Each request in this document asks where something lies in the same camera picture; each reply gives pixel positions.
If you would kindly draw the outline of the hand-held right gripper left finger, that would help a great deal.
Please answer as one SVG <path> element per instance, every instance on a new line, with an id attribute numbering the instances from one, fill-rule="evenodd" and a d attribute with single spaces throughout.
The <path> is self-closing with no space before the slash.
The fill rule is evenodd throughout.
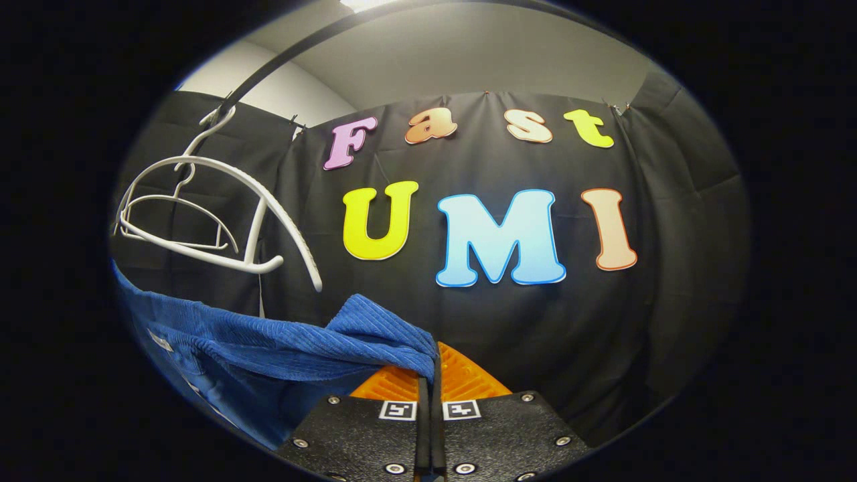
<path id="1" fill-rule="evenodd" d="M 323 480 L 426 481 L 429 384 L 385 367 L 349 396 L 323 397 L 276 454 Z"/>

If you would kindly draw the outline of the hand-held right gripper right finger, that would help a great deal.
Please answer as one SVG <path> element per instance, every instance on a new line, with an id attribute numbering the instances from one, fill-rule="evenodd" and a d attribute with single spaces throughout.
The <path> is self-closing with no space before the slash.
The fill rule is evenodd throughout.
<path id="1" fill-rule="evenodd" d="M 442 481 L 544 478 L 590 454 L 545 397 L 512 392 L 487 370 L 438 344 L 431 402 L 431 474 Z"/>

